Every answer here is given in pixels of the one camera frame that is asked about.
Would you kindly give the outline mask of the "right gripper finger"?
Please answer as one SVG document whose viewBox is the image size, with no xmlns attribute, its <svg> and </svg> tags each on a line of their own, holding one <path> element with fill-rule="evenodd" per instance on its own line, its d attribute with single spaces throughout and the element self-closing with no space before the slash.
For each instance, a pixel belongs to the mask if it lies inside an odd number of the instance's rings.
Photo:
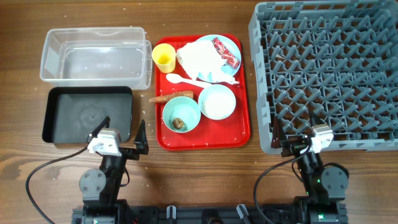
<svg viewBox="0 0 398 224">
<path fill-rule="evenodd" d="M 323 125 L 323 121 L 320 119 L 320 117 L 318 115 L 316 115 L 312 111 L 309 111 L 308 113 L 309 113 L 309 117 L 310 117 L 309 122 L 310 122 L 311 127 Z"/>
<path fill-rule="evenodd" d="M 287 148 L 289 146 L 287 136 L 283 130 L 282 122 L 278 117 L 274 118 L 271 148 Z"/>
</svg>

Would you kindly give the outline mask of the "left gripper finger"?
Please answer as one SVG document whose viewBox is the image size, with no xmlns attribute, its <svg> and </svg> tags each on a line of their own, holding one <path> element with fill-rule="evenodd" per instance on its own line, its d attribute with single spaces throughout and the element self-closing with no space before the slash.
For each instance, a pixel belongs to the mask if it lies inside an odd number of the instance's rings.
<svg viewBox="0 0 398 224">
<path fill-rule="evenodd" d="M 136 150 L 139 154 L 148 155 L 149 145 L 146 136 L 146 122 L 144 120 L 140 123 L 139 129 L 134 138 L 134 144 L 136 145 Z"/>
<path fill-rule="evenodd" d="M 110 124 L 110 117 L 106 116 L 104 120 L 102 120 L 102 122 L 100 123 L 100 125 L 98 125 L 91 133 L 89 133 L 86 142 L 90 143 L 92 141 L 93 138 L 96 138 L 97 135 L 99 134 L 99 132 L 103 129 L 103 128 L 109 128 L 109 124 Z"/>
</svg>

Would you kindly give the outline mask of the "brown food lump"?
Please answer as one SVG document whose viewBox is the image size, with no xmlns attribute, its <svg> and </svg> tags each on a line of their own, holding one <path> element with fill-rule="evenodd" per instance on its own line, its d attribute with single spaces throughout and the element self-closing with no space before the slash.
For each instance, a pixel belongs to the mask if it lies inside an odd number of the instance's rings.
<svg viewBox="0 0 398 224">
<path fill-rule="evenodd" d="M 177 130 L 182 129 L 182 128 L 184 127 L 184 125 L 185 125 L 185 123 L 184 123 L 183 120 L 180 119 L 180 118 L 174 118 L 173 121 L 172 121 L 172 126 L 173 126 L 175 129 L 177 129 Z"/>
</svg>

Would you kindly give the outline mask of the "orange carrot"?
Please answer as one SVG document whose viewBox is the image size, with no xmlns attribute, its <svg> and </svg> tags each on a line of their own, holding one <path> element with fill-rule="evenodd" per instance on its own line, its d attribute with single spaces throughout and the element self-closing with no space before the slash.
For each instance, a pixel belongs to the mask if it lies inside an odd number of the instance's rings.
<svg viewBox="0 0 398 224">
<path fill-rule="evenodd" d="M 180 97 L 180 96 L 193 99 L 193 92 L 192 91 L 179 91 L 179 92 L 175 92 L 175 93 L 172 93 L 169 95 L 156 96 L 156 97 L 150 98 L 149 102 L 150 103 L 166 103 L 166 102 L 170 101 L 171 99 Z"/>
</svg>

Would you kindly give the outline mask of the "green bowl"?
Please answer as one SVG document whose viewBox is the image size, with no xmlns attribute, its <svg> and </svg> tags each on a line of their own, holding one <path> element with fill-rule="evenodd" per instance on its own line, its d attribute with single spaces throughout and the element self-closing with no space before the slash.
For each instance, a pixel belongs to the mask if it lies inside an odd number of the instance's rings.
<svg viewBox="0 0 398 224">
<path fill-rule="evenodd" d="M 180 130 L 172 126 L 174 118 L 180 118 L 185 123 Z M 196 128 L 201 119 L 198 103 L 188 97 L 179 96 L 166 103 L 162 112 L 162 119 L 166 127 L 175 133 L 187 133 Z"/>
</svg>

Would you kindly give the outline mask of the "white rice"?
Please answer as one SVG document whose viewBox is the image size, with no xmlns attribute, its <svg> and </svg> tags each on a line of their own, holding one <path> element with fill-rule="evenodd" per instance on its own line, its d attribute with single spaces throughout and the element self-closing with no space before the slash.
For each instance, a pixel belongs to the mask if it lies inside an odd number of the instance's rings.
<svg viewBox="0 0 398 224">
<path fill-rule="evenodd" d="M 234 108 L 234 98 L 226 93 L 211 94 L 202 101 L 202 110 L 210 119 L 225 119 L 234 111 Z"/>
</svg>

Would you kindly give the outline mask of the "light blue bowl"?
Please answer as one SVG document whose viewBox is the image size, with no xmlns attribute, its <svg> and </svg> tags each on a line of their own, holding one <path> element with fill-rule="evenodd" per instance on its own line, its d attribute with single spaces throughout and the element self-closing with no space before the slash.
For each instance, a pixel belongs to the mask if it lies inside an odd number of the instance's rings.
<svg viewBox="0 0 398 224">
<path fill-rule="evenodd" d="M 211 85 L 199 94 L 198 105 L 207 118 L 222 120 L 234 112 L 236 97 L 227 86 Z"/>
</svg>

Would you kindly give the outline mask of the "yellow plastic cup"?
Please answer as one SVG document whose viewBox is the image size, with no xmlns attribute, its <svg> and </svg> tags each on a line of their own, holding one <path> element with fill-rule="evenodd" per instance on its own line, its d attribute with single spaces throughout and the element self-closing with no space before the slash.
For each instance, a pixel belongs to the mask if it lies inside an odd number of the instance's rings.
<svg viewBox="0 0 398 224">
<path fill-rule="evenodd" d="M 170 44 L 158 44 L 152 51 L 152 59 L 162 73 L 172 73 L 175 70 L 176 50 Z"/>
</svg>

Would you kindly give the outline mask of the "red snack wrapper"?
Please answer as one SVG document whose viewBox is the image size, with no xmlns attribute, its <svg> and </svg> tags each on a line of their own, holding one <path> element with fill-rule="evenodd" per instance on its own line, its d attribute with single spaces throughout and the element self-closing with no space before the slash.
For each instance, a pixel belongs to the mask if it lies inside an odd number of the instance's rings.
<svg viewBox="0 0 398 224">
<path fill-rule="evenodd" d="M 215 37 L 212 40 L 212 43 L 216 51 L 221 55 L 221 58 L 226 59 L 226 63 L 229 66 L 231 66 L 233 69 L 237 69 L 239 67 L 240 61 L 228 50 L 228 48 L 220 41 L 219 38 Z"/>
</svg>

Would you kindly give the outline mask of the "white napkin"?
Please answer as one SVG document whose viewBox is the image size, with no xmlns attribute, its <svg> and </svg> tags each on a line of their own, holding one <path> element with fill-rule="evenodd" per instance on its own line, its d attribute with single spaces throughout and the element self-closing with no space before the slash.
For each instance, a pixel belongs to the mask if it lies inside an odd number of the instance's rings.
<svg viewBox="0 0 398 224">
<path fill-rule="evenodd" d="M 210 40 L 187 43 L 177 50 L 176 57 L 192 80 L 200 77 L 203 81 L 210 83 L 225 82 L 231 85 L 239 83 L 233 76 L 222 70 L 227 60 L 222 58 Z"/>
</svg>

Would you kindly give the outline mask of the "light blue plate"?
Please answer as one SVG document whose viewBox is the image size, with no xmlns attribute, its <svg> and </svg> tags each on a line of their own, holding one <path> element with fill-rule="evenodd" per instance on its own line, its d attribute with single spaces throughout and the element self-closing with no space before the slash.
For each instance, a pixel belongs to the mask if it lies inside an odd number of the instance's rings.
<svg viewBox="0 0 398 224">
<path fill-rule="evenodd" d="M 221 76 L 221 78 L 216 78 L 214 75 L 211 73 L 207 75 L 203 75 L 202 73 L 198 74 L 198 79 L 204 82 L 209 82 L 209 83 L 228 83 L 230 85 L 236 85 L 238 84 L 238 80 L 235 77 L 242 62 L 241 58 L 241 51 L 239 47 L 230 39 L 229 37 L 225 35 L 217 35 L 217 34 L 211 34 L 211 35 L 205 35 L 203 37 L 200 37 L 197 39 L 197 42 L 200 41 L 214 41 L 218 40 L 221 42 L 221 44 L 224 46 L 226 50 L 229 51 L 231 55 L 233 55 L 237 59 L 237 65 L 231 65 L 229 60 L 224 63 L 224 65 L 221 67 L 222 72 L 224 75 Z"/>
</svg>

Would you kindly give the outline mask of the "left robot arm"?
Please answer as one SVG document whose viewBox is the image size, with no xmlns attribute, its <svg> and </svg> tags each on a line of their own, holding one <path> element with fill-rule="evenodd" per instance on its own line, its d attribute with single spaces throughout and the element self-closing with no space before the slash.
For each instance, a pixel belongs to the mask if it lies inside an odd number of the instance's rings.
<svg viewBox="0 0 398 224">
<path fill-rule="evenodd" d="M 141 121 L 136 137 L 135 148 L 121 147 L 121 137 L 117 129 L 109 127 L 107 116 L 87 138 L 88 150 L 102 157 L 97 169 L 86 171 L 80 178 L 79 188 L 83 194 L 83 210 L 74 211 L 72 223 L 137 223 L 138 219 L 126 200 L 119 200 L 122 178 L 128 174 L 126 162 L 138 161 L 141 154 L 147 155 L 149 146 L 146 136 L 146 123 Z"/>
</svg>

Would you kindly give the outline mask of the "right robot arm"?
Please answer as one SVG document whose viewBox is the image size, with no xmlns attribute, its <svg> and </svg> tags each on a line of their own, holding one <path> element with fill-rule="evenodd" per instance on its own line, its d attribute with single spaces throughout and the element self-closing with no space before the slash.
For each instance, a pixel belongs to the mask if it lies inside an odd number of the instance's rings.
<svg viewBox="0 0 398 224">
<path fill-rule="evenodd" d="M 320 151 L 333 140 L 332 128 L 314 113 L 310 113 L 310 134 L 289 140 L 282 121 L 274 118 L 271 146 L 281 148 L 281 156 L 295 158 L 306 195 L 294 202 L 272 205 L 268 211 L 276 223 L 348 223 L 346 197 L 349 172 L 340 164 L 323 163 Z"/>
</svg>

